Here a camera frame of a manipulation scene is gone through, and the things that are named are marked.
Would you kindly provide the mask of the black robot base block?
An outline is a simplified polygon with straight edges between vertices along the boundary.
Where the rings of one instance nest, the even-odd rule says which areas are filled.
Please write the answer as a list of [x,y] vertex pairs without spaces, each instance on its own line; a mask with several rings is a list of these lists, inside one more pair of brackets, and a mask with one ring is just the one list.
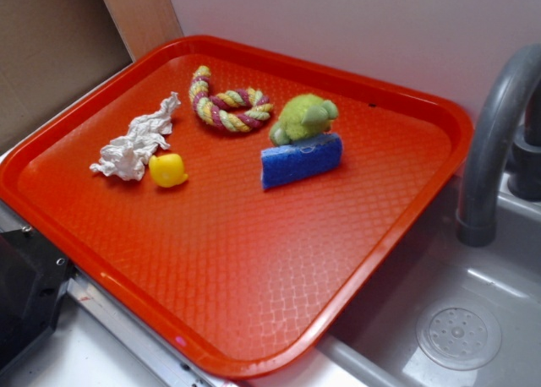
[[55,332],[72,273],[68,256],[33,227],[1,234],[1,373]]

